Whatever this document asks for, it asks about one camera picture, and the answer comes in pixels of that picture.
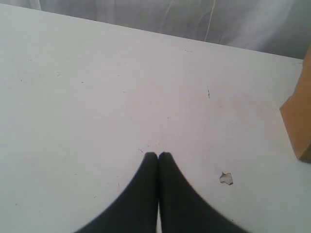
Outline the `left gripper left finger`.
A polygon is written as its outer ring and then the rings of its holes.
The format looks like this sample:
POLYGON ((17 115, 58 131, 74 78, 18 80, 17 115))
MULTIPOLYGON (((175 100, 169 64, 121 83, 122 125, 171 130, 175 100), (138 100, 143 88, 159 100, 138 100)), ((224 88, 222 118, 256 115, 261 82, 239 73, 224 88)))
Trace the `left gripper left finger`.
POLYGON ((118 198, 77 232, 155 233, 157 213, 158 157, 148 152, 118 198))

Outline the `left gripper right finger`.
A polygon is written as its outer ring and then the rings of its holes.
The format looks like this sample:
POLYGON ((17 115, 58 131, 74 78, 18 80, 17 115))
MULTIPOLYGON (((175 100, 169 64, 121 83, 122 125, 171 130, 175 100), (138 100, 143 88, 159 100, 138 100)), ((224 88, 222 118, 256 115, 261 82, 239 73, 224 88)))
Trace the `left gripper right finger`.
POLYGON ((173 156, 163 152, 159 162, 159 208, 163 233, 244 233, 193 189, 173 156))

